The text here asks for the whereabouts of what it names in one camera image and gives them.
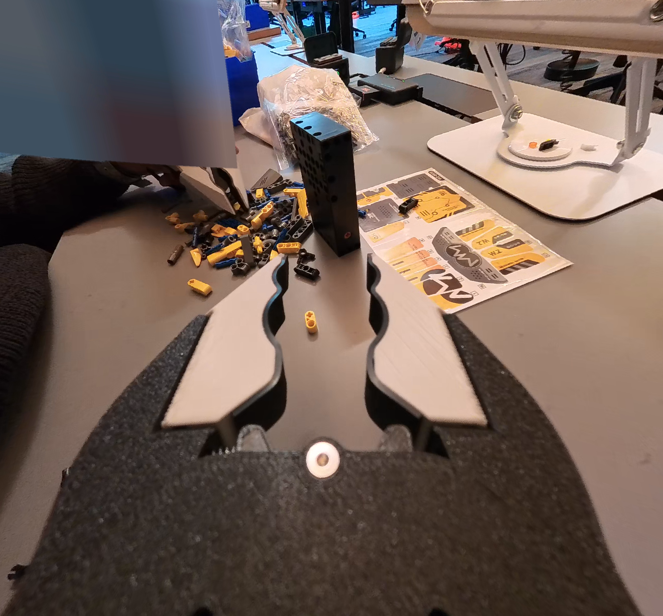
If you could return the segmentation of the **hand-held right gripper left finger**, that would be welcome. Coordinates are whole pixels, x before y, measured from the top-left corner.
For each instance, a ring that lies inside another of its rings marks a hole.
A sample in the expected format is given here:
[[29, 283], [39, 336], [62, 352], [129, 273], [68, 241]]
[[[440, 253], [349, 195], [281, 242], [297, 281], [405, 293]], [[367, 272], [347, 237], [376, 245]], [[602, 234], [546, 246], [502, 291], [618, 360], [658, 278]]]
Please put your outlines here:
[[254, 272], [207, 314], [207, 322], [164, 413], [161, 427], [216, 428], [233, 446], [239, 430], [270, 429], [286, 408], [282, 349], [288, 260]]

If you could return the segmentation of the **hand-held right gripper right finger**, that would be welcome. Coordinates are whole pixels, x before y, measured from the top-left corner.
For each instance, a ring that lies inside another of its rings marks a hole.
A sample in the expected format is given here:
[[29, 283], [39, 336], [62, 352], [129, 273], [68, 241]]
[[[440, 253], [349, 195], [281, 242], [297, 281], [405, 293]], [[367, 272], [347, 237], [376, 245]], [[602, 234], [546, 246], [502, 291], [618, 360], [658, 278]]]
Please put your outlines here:
[[426, 446], [435, 426], [488, 428], [487, 415], [442, 311], [375, 253], [367, 256], [367, 386], [414, 419], [412, 441]]

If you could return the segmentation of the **pile of toy building pieces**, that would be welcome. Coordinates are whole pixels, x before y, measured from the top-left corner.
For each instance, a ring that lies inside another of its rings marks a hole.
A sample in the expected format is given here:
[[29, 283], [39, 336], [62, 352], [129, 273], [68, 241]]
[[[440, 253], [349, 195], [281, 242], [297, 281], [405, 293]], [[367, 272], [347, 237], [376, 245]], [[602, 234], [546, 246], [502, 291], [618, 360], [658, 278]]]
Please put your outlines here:
[[[224, 179], [224, 169], [207, 170], [236, 202]], [[227, 269], [240, 277], [266, 267], [279, 256], [291, 256], [297, 264], [298, 251], [306, 249], [304, 243], [313, 230], [303, 182], [268, 170], [246, 192], [249, 209], [244, 211], [236, 202], [236, 215], [221, 211], [207, 199], [207, 205], [190, 217], [183, 217], [176, 206], [168, 207], [165, 219], [188, 237], [183, 245], [190, 249], [196, 266], [206, 261], [216, 270]]]

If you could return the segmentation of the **person's left forearm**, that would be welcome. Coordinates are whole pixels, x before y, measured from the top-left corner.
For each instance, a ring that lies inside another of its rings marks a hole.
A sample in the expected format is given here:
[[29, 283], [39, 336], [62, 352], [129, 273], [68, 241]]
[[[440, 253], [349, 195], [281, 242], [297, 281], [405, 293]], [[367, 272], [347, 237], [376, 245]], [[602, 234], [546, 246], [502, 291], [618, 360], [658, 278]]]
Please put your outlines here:
[[1, 247], [53, 252], [62, 234], [105, 213], [155, 165], [19, 156], [1, 173]]

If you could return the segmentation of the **person's left hand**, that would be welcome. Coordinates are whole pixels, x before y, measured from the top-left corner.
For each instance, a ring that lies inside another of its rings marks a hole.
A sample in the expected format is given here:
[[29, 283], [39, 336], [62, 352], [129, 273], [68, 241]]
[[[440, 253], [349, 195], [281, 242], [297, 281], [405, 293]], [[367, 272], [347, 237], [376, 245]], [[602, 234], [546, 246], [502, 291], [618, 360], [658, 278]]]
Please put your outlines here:
[[176, 165], [132, 164], [140, 176], [153, 176], [162, 187], [183, 190], [180, 180], [181, 168]]

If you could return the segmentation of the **black perforated block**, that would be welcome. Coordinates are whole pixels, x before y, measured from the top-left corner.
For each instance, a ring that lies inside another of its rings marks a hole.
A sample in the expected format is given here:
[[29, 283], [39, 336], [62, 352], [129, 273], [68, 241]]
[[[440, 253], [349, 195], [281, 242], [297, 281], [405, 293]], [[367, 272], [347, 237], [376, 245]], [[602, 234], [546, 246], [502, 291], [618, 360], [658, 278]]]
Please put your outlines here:
[[311, 112], [290, 122], [315, 231], [338, 257], [360, 247], [352, 132]]

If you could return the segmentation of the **blue bin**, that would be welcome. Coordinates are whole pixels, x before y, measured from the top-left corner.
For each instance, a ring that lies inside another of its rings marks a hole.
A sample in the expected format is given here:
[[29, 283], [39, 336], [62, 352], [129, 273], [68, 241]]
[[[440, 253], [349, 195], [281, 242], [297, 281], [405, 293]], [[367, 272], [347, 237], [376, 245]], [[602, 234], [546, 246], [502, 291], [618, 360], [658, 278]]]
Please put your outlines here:
[[229, 97], [233, 125], [239, 125], [239, 118], [247, 109], [259, 108], [260, 100], [257, 90], [259, 74], [254, 54], [245, 61], [237, 57], [225, 59], [228, 76]]

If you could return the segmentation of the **clear bag of grey pieces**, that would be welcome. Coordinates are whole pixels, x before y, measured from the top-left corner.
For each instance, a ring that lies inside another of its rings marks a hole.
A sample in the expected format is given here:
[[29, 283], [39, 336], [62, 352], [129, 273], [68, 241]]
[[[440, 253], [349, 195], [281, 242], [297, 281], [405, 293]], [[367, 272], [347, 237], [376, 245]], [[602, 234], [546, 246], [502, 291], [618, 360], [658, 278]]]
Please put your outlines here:
[[292, 65], [259, 81], [259, 106], [239, 117], [248, 133], [273, 147], [279, 170], [298, 164], [290, 121], [318, 112], [352, 132], [354, 151], [378, 140], [359, 111], [358, 99], [336, 71]]

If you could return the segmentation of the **yellow and grey sticker sheet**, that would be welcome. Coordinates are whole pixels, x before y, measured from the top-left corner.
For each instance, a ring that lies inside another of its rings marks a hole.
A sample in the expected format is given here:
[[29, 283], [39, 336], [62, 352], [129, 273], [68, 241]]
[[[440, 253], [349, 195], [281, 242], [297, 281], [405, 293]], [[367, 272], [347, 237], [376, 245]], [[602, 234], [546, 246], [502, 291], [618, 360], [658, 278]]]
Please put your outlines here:
[[434, 168], [359, 190], [357, 206], [369, 248], [444, 313], [572, 265]]

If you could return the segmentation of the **black box device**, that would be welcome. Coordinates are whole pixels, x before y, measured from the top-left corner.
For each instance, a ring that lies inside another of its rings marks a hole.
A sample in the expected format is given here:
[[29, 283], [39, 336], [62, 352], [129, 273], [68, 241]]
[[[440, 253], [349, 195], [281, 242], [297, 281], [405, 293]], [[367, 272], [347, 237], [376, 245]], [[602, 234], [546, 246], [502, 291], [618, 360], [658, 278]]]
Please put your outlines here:
[[349, 85], [349, 60], [339, 53], [333, 31], [309, 36], [303, 45], [306, 61], [311, 67], [334, 70], [344, 84]]

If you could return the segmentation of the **clear bag of yellow pieces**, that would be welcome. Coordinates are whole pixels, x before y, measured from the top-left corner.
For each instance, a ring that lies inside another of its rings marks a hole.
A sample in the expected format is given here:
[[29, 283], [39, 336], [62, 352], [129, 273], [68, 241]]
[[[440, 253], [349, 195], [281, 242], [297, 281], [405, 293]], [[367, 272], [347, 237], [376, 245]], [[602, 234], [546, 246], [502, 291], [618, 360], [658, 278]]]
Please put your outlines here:
[[240, 62], [253, 57], [245, 20], [244, 0], [217, 0], [218, 12], [226, 58], [237, 58]]

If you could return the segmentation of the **flat black hub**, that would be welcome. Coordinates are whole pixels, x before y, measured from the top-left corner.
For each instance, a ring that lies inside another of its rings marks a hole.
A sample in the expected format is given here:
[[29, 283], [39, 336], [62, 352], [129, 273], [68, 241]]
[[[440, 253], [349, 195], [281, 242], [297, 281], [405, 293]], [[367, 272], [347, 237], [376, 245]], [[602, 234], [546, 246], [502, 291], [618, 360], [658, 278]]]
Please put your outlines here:
[[390, 106], [422, 98], [423, 89], [417, 83], [397, 79], [384, 73], [358, 77], [351, 80], [348, 90], [359, 101], [360, 107], [375, 103]]

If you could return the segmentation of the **person's dark knit sweater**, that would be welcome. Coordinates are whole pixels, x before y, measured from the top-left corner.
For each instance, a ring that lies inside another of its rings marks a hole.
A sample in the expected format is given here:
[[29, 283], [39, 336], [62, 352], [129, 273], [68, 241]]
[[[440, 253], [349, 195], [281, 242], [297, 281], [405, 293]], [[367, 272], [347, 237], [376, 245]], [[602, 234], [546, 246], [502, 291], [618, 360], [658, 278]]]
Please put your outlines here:
[[1, 247], [1, 440], [21, 407], [23, 371], [50, 296], [49, 260], [31, 245]]

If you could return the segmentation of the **white book stand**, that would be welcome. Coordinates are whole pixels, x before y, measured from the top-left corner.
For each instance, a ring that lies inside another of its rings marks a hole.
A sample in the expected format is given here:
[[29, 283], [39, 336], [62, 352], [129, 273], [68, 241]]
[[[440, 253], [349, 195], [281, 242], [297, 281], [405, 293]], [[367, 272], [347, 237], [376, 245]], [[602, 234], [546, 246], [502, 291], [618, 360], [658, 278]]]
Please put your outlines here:
[[[414, 29], [469, 41], [502, 115], [436, 136], [434, 153], [558, 219], [586, 221], [662, 189], [662, 155], [645, 148], [662, 58], [662, 0], [431, 0], [405, 4]], [[625, 54], [625, 134], [612, 139], [526, 113], [499, 42]], [[557, 139], [551, 150], [530, 150]], [[596, 144], [583, 152], [581, 144]]]

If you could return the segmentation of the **black desk mat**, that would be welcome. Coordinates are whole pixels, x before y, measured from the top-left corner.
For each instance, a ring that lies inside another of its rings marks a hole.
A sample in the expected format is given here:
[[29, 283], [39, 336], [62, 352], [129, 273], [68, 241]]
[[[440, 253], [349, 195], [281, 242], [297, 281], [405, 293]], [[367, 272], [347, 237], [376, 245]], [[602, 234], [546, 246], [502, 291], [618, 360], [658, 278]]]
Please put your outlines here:
[[425, 73], [405, 81], [421, 88], [421, 103], [468, 123], [477, 123], [480, 114], [498, 108], [490, 91], [439, 75]]

